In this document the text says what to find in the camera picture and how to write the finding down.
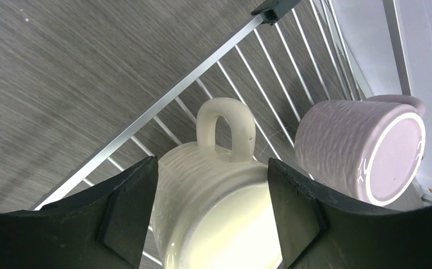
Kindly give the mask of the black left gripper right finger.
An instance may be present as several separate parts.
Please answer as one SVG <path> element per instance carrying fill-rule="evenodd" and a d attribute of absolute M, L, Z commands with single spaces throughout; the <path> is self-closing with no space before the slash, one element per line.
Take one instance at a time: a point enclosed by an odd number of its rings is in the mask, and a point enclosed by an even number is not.
<path fill-rule="evenodd" d="M 432 268 L 432 206 L 374 206 L 268 161 L 285 268 Z"/>

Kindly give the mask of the cream mug back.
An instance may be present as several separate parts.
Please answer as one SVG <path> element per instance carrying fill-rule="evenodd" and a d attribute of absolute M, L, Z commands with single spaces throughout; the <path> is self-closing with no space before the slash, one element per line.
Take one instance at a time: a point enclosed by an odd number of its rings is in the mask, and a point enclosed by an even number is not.
<path fill-rule="evenodd" d="M 196 135 L 158 160 L 150 225 L 163 268 L 277 268 L 268 166 L 253 158 L 252 112 L 232 98 L 210 99 Z"/>

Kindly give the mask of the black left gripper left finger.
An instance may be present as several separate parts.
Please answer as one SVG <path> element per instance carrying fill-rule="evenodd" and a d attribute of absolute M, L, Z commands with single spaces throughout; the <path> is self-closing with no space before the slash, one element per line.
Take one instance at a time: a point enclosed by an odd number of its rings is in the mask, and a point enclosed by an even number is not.
<path fill-rule="evenodd" d="M 138 268 L 157 183 L 148 156 L 37 211 L 0 214 L 0 268 Z"/>

